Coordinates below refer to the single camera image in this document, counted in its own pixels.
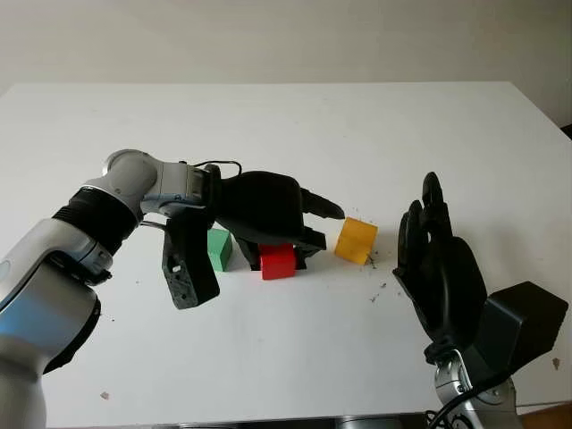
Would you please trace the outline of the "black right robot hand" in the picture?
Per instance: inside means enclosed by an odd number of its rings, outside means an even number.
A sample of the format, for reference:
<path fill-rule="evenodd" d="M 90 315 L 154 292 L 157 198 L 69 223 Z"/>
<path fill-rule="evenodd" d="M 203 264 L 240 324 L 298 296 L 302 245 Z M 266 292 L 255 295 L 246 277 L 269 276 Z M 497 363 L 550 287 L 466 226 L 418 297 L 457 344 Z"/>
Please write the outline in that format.
<path fill-rule="evenodd" d="M 422 199 L 413 201 L 401 218 L 392 273 L 431 340 L 425 349 L 428 363 L 470 345 L 487 292 L 471 248 L 453 234 L 435 172 L 425 176 Z"/>

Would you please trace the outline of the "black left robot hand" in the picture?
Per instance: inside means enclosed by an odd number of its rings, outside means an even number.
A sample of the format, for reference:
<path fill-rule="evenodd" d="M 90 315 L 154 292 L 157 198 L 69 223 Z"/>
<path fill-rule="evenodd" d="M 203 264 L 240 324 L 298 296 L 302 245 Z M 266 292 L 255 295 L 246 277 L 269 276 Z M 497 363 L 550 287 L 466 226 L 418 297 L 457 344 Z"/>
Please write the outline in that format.
<path fill-rule="evenodd" d="M 325 235 L 304 224 L 304 215 L 343 220 L 342 208 L 302 188 L 292 177 L 274 172 L 242 172 L 211 181 L 214 220 L 228 230 L 248 261 L 261 269 L 260 247 L 292 245 L 295 267 L 326 250 Z"/>

